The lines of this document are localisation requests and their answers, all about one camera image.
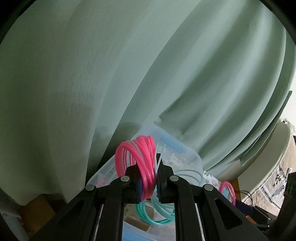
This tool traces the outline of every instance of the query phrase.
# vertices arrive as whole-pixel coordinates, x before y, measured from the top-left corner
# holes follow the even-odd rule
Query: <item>pink filament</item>
[[[125,175],[128,166],[137,164],[142,176],[142,198],[151,198],[155,184],[155,143],[151,136],[138,136],[135,140],[122,142],[115,152],[115,167],[118,177]]]

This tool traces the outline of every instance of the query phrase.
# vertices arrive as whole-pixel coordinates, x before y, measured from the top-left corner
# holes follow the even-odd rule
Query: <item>silver screw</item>
[[[129,181],[129,176],[122,176],[120,178],[120,180],[122,180],[123,182],[128,182]]]
[[[179,178],[177,176],[173,175],[173,176],[170,176],[170,180],[173,182],[176,182],[179,180]]]
[[[87,184],[87,185],[85,186],[85,190],[87,190],[88,192],[93,191],[93,190],[94,190],[94,185],[92,185],[92,184]]]
[[[205,190],[207,191],[213,191],[214,187],[211,184],[206,184],[205,185]]]

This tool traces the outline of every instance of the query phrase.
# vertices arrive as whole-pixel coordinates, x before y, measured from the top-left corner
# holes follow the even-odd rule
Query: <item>curtain fold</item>
[[[36,1],[0,45],[0,187],[70,201],[153,122],[218,175],[254,151],[294,72],[258,0]]]

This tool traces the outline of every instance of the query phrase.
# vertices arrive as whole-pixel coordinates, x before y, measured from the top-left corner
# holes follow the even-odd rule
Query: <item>pink cable bundle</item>
[[[138,165],[143,184],[141,201],[151,198],[155,188],[155,158],[155,143],[151,136],[138,136],[135,140],[122,142],[115,152],[118,177],[125,175],[128,166]]]

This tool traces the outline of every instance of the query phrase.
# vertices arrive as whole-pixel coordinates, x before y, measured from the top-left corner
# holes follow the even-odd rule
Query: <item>black wire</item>
[[[244,191],[244,190],[235,190],[235,192],[239,192],[239,193],[243,193],[243,194],[247,195],[248,198],[250,198],[250,200],[251,200],[251,203],[252,203],[251,205],[253,206],[253,198],[252,198],[251,193],[249,193],[248,191]]]

